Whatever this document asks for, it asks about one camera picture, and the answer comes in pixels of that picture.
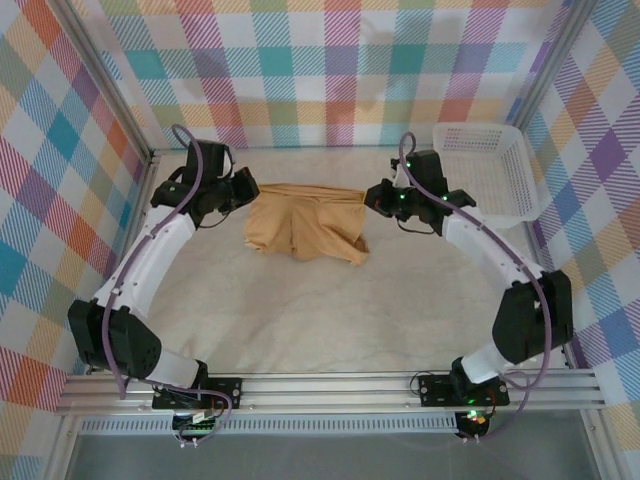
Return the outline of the tan t-shirt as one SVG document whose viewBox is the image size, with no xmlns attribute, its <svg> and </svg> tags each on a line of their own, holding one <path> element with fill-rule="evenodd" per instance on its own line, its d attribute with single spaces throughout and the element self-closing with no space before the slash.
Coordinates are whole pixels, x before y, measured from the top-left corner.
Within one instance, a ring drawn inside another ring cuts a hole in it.
<svg viewBox="0 0 640 480">
<path fill-rule="evenodd" d="M 290 183 L 262 184 L 244 226 L 245 244 L 298 261 L 328 256 L 360 266 L 370 250 L 363 236 L 365 192 Z"/>
</svg>

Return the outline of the white plastic mesh basket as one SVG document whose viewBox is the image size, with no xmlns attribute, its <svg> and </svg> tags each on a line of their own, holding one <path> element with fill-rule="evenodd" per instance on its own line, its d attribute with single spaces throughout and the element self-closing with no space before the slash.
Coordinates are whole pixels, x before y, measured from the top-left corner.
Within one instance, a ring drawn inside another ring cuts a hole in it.
<svg viewBox="0 0 640 480">
<path fill-rule="evenodd" d="M 540 202 L 521 131 L 493 123 L 443 122 L 433 147 L 449 184 L 465 190 L 494 228 L 536 220 Z"/>
</svg>

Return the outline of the aluminium side rail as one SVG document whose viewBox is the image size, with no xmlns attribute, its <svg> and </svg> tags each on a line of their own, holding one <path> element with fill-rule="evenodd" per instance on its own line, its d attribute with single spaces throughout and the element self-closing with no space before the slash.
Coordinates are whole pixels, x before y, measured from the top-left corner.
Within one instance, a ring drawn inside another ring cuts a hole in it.
<svg viewBox="0 0 640 480">
<path fill-rule="evenodd" d="M 110 298 L 114 282 L 119 275 L 119 268 L 124 265 L 128 249 L 135 242 L 136 235 L 140 231 L 140 224 L 144 216 L 144 208 L 148 203 L 148 195 L 153 183 L 153 178 L 157 166 L 158 152 L 152 151 L 150 157 L 145 161 L 141 176 L 141 183 L 136 194 L 134 206 L 128 217 L 128 224 L 125 228 L 124 243 L 121 253 L 111 268 L 112 272 L 106 283 L 96 292 L 92 300 L 81 309 L 81 313 L 86 317 L 86 324 L 81 321 L 75 324 L 72 321 L 74 335 L 78 335 L 76 341 L 79 355 L 83 361 L 92 367 L 110 369 L 103 342 L 103 320 L 106 311 L 106 304 Z"/>
<path fill-rule="evenodd" d="M 532 258 L 536 263 L 547 267 L 548 262 L 543 259 L 533 225 L 530 222 L 525 222 L 522 226 L 522 230 L 526 237 Z M 579 369 L 585 366 L 586 363 L 581 356 L 576 336 L 574 336 L 568 343 L 553 349 L 549 355 L 549 367 L 552 369 Z"/>
</svg>

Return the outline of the aluminium frame post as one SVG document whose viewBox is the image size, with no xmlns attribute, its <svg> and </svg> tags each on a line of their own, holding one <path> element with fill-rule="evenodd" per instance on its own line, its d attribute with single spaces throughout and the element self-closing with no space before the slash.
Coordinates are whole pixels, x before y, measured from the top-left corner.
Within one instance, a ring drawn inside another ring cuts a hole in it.
<svg viewBox="0 0 640 480">
<path fill-rule="evenodd" d="M 102 56 L 91 39 L 84 22 L 72 6 L 71 0 L 47 0 L 47 3 L 78 51 L 85 68 L 105 97 L 106 102 L 120 122 L 124 133 L 132 142 L 134 149 L 146 163 L 150 163 L 153 158 L 153 149 L 146 141 L 114 77 L 104 64 Z"/>
<path fill-rule="evenodd" d="M 599 0 L 550 0 L 540 28 L 544 34 L 532 46 L 535 56 L 524 77 L 506 123 L 524 131 L 550 88 L 572 46 Z"/>
</svg>

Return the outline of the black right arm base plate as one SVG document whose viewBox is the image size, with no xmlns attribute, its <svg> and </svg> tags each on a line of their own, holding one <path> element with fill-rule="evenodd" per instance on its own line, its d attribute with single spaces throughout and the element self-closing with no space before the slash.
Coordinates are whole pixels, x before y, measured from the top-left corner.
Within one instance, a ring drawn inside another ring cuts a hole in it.
<svg viewBox="0 0 640 480">
<path fill-rule="evenodd" d="M 508 406 L 506 383 L 497 377 L 480 384 L 453 380 L 449 374 L 418 377 L 422 407 Z"/>
</svg>

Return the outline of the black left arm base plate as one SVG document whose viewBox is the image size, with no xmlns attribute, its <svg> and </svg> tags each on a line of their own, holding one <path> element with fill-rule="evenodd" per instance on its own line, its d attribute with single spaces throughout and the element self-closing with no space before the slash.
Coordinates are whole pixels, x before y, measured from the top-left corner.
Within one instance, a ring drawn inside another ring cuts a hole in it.
<svg viewBox="0 0 640 480">
<path fill-rule="evenodd" d="M 240 377 L 207 377 L 192 387 L 153 387 L 154 410 L 227 410 L 240 406 Z"/>
</svg>

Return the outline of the long aluminium mounting rail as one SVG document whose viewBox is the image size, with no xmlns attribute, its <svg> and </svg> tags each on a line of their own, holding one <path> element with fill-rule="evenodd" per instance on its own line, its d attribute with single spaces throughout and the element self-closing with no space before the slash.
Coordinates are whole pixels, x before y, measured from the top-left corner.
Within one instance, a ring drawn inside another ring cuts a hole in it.
<svg viewBox="0 0 640 480">
<path fill-rule="evenodd" d="M 236 414 L 369 414 L 417 412 L 409 372 L 246 374 Z M 59 415 L 136 415 L 152 407 L 149 385 L 131 382 L 120 399 L 105 373 L 68 378 L 56 409 Z M 601 410 L 605 400 L 588 369 L 552 369 L 529 394 L 528 410 Z"/>
</svg>

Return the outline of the aluminium frame leg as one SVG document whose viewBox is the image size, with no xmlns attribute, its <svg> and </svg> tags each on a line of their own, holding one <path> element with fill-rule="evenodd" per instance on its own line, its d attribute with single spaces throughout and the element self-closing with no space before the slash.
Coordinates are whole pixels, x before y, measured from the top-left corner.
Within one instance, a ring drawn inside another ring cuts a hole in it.
<svg viewBox="0 0 640 480">
<path fill-rule="evenodd" d="M 595 409 L 581 410 L 580 414 L 601 480 L 622 480 L 603 414 Z"/>
<path fill-rule="evenodd" d="M 65 480 L 81 423 L 82 417 L 78 415 L 61 417 L 43 473 L 43 480 Z"/>
</svg>

